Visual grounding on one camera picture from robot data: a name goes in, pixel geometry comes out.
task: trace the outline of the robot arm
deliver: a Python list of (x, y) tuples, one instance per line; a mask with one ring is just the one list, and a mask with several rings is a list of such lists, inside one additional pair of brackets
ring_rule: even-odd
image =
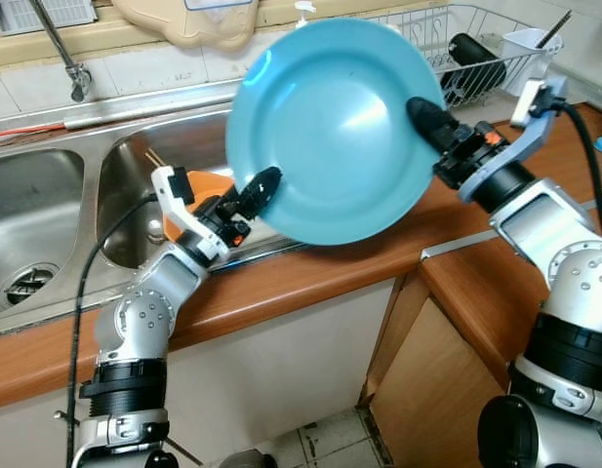
[(241, 193), (232, 187), (191, 214), (185, 170), (163, 166), (153, 172), (162, 211), (183, 232), (175, 243), (164, 243), (121, 298), (100, 313), (97, 368), (80, 390), (80, 398), (91, 400), (90, 417), (80, 423), (73, 468), (178, 466), (162, 450), (170, 427), (164, 409), (168, 339), (180, 307), (207, 279), (210, 265), (250, 233), (238, 216), (253, 219), (280, 178), (278, 169), (266, 169)]
[(434, 171), (460, 198), (490, 214), (490, 225), (543, 274), (550, 288), (524, 354), (511, 364), (509, 395), (483, 410), (486, 468), (602, 468), (602, 237), (557, 184), (522, 165), (545, 142), (562, 80), (531, 81), (509, 144), (489, 124), (471, 129), (420, 98), (407, 110), (440, 154)]

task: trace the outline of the black cable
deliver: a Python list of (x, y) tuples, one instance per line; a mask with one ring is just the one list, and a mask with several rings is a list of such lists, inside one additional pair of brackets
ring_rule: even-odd
[(75, 298), (75, 311), (73, 313), (73, 339), (70, 348), (70, 367), (68, 370), (68, 387), (67, 387), (67, 398), (68, 406), (66, 409), (66, 423), (67, 423), (67, 434), (66, 434), (66, 468), (70, 468), (73, 463), (73, 457), (75, 452), (75, 385), (77, 383), (77, 355), (79, 353), (79, 331), (81, 326), (82, 316), (82, 301), (84, 298), (84, 289), (86, 287), (86, 280), (88, 279), (88, 273), (93, 265), (95, 257), (101, 250), (105, 241), (118, 229), (123, 222), (131, 217), (137, 210), (146, 205), (147, 203), (154, 202), (157, 200), (157, 195), (151, 194), (131, 208), (129, 208), (123, 215), (105, 232), (105, 234), (98, 240), (97, 244), (93, 247), (84, 268), (82, 270), (82, 276), (79, 280), (79, 287), (77, 288), (77, 297)]
[(557, 101), (552, 104), (553, 110), (562, 110), (565, 112), (576, 127), (578, 135), (581, 137), (582, 146), (584, 146), (584, 152), (586, 153), (586, 161), (589, 165), (589, 172), (591, 174), (591, 184), (593, 185), (593, 193), (595, 195), (595, 207), (597, 209), (597, 215), (600, 219), (600, 225), (602, 227), (602, 176), (600, 175), (600, 167), (597, 162), (597, 156), (593, 149), (593, 141), (589, 136), (589, 131), (586, 129), (584, 120), (582, 119), (578, 110), (571, 104), (568, 104), (565, 100)]

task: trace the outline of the chopsticks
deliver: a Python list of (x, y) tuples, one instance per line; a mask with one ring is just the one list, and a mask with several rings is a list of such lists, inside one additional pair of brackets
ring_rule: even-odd
[(563, 18), (561, 18), (556, 24), (554, 24), (554, 26), (549, 30), (549, 32), (543, 36), (543, 38), (541, 39), (541, 41), (539, 41), (539, 44), (537, 44), (537, 46), (535, 46), (535, 48), (542, 49), (543, 46), (545, 44), (547, 44), (549, 42), (549, 40), (552, 39), (552, 37), (554, 37), (554, 34), (556, 34), (558, 32), (558, 30), (561, 27), (563, 27), (563, 24), (565, 24), (567, 21), (569, 21), (571, 16), (572, 16), (572, 10), (568, 10), (567, 13), (565, 15), (563, 15)]

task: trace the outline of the white bottle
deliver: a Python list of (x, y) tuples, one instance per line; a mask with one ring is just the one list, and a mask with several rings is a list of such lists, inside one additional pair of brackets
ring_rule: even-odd
[(309, 21), (307, 21), (306, 15), (307, 12), (316, 13), (316, 7), (313, 6), (311, 1), (300, 1), (294, 4), (294, 8), (301, 12), (301, 19), (297, 22), (297, 29), (305, 26)]

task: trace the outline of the white cabinet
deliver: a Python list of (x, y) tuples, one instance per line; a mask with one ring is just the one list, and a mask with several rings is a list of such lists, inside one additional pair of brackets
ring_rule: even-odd
[[(171, 437), (212, 461), (355, 405), (392, 284), (172, 353)], [(0, 468), (63, 466), (65, 404), (62, 390), (0, 409)]]

